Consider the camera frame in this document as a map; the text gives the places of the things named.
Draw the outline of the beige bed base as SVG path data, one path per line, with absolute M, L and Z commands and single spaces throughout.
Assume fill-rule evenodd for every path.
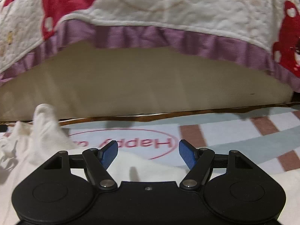
M 1 121 L 31 120 L 43 103 L 66 119 L 281 104 L 292 94 L 266 71 L 229 61 L 79 42 L 1 87 Z

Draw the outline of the white quilt with red bears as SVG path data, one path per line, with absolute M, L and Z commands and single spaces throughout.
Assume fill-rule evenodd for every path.
M 82 40 L 228 60 L 299 91 L 299 0 L 3 0 L 1 84 Z

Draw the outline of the cream fleece zip jacket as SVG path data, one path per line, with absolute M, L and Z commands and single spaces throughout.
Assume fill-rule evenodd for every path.
M 269 175 L 237 150 L 216 154 L 199 190 L 190 171 L 119 152 L 100 190 L 84 172 L 85 150 L 59 149 L 36 163 L 1 167 L 1 224 L 299 224 L 299 170 Z

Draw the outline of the checkered floor rug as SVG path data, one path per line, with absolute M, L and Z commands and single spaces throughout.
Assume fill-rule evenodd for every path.
M 39 105 L 30 123 L 17 122 L 1 135 L 1 167 L 13 170 L 25 158 L 36 163 L 59 149 L 101 148 L 111 140 L 123 152 L 183 167 L 179 141 L 225 154 L 236 149 L 269 173 L 299 168 L 299 106 L 247 113 L 206 113 L 153 121 L 58 122 L 54 108 Z

